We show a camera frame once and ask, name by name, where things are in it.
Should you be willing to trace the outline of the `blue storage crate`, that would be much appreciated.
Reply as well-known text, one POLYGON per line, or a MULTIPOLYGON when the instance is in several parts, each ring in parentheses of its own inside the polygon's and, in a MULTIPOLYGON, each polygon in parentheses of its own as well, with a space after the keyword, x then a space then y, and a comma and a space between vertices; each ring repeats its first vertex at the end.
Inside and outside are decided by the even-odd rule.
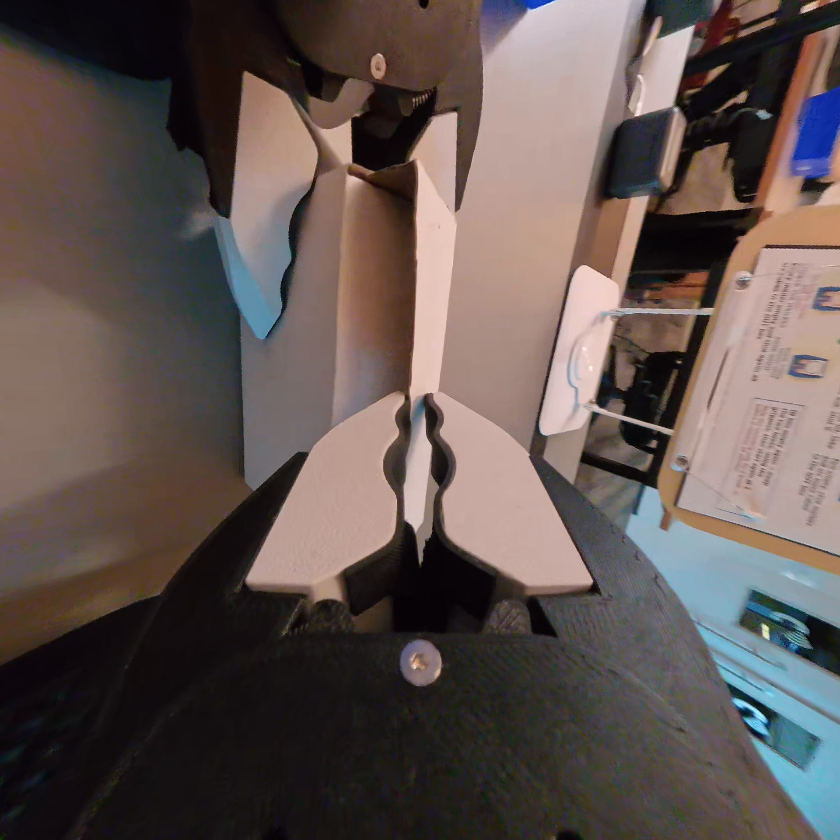
POLYGON ((808 98, 797 122, 790 172, 805 179, 826 178, 838 156, 839 87, 808 98))

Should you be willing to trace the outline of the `white cardboard box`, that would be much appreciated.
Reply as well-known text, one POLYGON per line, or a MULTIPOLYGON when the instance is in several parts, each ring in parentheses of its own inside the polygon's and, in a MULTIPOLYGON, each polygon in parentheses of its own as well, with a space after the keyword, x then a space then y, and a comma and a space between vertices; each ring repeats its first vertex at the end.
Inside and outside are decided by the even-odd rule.
POLYGON ((265 339, 241 327, 245 482, 258 488, 332 427, 396 392, 411 401, 405 519, 424 520, 456 220, 420 161, 321 176, 287 305, 265 339))

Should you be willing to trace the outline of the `instruction sign board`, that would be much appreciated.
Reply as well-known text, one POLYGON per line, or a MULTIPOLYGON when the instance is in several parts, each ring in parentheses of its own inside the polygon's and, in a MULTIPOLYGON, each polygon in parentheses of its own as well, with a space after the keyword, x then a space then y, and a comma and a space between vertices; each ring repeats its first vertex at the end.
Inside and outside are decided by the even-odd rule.
POLYGON ((764 219, 729 258, 658 493, 692 528, 838 574, 839 206, 764 219))

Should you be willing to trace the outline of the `white stand base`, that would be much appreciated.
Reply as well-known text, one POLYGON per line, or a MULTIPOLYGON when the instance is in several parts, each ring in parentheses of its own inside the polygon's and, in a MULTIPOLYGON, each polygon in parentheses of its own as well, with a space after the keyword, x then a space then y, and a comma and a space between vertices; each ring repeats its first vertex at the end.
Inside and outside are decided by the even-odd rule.
POLYGON ((570 280, 549 365, 539 432, 551 437, 581 428, 597 395, 621 293, 609 277, 580 266, 570 280))

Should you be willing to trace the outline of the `grey desk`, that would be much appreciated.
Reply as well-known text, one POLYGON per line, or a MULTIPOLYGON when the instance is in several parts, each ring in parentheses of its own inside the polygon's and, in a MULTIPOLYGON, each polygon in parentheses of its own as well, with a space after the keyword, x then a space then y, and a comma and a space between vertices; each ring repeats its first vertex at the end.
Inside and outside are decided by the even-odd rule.
MULTIPOLYGON (((522 445, 644 2, 487 2, 441 386, 522 445)), ((203 168, 136 80, 2 23, 2 664, 160 591, 248 494, 203 168)))

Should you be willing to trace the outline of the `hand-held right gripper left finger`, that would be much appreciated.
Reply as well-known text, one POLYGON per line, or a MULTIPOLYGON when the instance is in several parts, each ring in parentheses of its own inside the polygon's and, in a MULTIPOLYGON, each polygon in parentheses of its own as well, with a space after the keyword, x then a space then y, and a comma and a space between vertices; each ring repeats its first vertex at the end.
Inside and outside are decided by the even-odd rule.
POLYGON ((396 534, 398 498, 384 464, 405 404, 404 393, 387 395, 314 445, 245 577, 251 591, 348 598, 344 573, 396 534))

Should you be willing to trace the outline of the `large dark container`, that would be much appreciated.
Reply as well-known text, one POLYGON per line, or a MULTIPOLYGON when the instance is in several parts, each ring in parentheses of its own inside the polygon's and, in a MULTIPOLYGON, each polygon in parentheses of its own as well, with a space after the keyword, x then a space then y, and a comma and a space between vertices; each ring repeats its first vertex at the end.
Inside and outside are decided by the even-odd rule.
POLYGON ((677 106, 625 120, 613 137, 603 197, 664 195, 675 178, 686 126, 686 116, 677 106))

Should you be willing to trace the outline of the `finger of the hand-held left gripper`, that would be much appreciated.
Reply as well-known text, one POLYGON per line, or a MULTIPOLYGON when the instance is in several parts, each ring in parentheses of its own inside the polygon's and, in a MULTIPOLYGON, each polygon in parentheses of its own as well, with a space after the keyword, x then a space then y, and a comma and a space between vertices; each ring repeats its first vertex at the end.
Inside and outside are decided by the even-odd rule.
POLYGON ((243 75, 229 214, 214 232, 241 318, 264 340, 285 309, 282 281, 292 263, 290 225, 316 178, 329 130, 285 91, 243 75))
POLYGON ((456 112, 435 115, 415 144, 415 160, 450 212, 456 211, 457 129, 456 112))

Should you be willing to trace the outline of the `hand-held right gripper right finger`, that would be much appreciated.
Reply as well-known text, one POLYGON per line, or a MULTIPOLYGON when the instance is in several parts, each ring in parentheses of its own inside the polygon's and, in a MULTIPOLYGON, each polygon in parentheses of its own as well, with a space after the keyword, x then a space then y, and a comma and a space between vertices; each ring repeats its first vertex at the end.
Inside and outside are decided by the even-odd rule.
POLYGON ((446 550, 503 596, 588 592, 592 575, 527 450, 442 392, 425 404, 433 531, 446 550))

